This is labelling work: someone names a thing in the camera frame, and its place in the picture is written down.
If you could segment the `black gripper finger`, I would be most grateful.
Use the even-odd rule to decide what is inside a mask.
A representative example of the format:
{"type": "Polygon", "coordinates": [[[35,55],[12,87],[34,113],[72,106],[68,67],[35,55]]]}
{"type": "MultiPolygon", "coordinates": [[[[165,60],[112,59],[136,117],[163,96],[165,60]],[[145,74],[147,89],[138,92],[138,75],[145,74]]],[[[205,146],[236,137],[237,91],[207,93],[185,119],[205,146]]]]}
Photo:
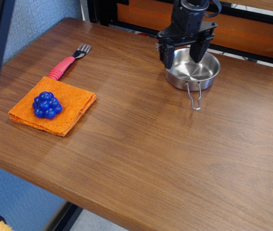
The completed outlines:
{"type": "Polygon", "coordinates": [[[209,45],[210,40],[198,41],[191,45],[190,56],[195,63],[199,63],[202,60],[209,45]]]}
{"type": "Polygon", "coordinates": [[[160,45],[159,48],[159,57],[166,69],[171,69],[175,47],[173,45],[160,45]]]}

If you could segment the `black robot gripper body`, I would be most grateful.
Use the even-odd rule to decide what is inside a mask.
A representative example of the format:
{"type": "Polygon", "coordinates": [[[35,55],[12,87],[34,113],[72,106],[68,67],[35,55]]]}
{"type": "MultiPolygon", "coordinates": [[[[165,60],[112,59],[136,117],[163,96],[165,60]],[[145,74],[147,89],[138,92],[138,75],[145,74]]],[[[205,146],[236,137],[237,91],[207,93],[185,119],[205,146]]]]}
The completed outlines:
{"type": "Polygon", "coordinates": [[[203,22],[203,17],[212,18],[217,12],[207,13],[210,5],[209,0],[175,0],[173,3],[171,24],[158,33],[159,41],[156,44],[158,50],[160,45],[192,45],[198,41],[213,39],[215,22],[203,22]]]}

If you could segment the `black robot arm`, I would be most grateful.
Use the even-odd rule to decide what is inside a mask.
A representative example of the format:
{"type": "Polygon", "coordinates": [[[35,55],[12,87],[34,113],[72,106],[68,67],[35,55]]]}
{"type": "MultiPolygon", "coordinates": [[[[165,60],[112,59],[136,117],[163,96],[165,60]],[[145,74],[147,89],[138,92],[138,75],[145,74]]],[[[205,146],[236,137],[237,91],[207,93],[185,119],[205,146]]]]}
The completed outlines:
{"type": "Polygon", "coordinates": [[[166,69],[171,69],[175,48],[189,45],[190,57],[199,63],[204,57],[214,37],[215,22],[203,21],[203,17],[217,16],[222,5],[214,0],[217,6],[215,13],[206,13],[209,7],[208,0],[175,0],[171,15],[171,24],[159,31],[156,45],[160,60],[166,69]]]}

